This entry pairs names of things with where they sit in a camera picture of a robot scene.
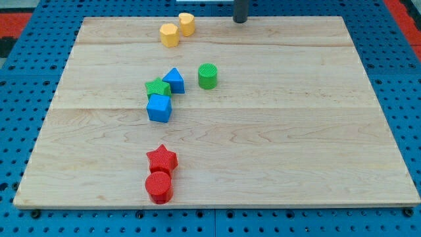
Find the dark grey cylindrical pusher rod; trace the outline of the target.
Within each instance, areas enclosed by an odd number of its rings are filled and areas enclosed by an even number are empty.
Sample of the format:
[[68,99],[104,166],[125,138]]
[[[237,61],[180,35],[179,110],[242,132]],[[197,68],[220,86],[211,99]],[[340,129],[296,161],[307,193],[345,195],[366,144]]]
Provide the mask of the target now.
[[249,0],[234,0],[233,21],[235,23],[245,23],[249,14]]

